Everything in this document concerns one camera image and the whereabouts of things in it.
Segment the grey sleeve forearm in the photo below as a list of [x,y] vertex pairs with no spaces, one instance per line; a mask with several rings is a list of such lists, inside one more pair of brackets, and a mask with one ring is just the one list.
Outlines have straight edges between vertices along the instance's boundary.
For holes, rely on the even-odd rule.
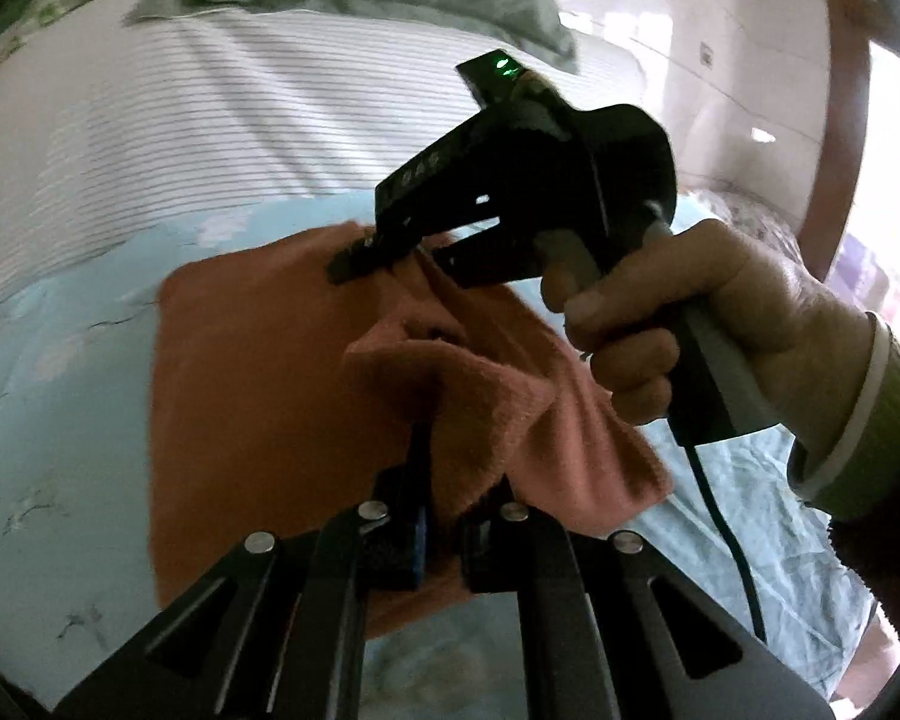
[[883,606],[900,640],[900,341],[878,316],[854,408],[829,454],[793,447],[788,483],[831,517],[829,539],[844,566]]

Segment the person's right hand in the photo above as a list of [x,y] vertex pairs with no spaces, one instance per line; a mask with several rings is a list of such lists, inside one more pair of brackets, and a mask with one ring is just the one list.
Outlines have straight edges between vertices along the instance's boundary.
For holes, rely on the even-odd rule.
[[873,320],[808,271],[720,221],[645,242],[587,286],[571,257],[554,255],[541,280],[549,310],[624,421],[667,411],[679,344],[662,325],[670,307],[704,307],[743,351],[775,416],[811,455],[829,454],[866,379]]

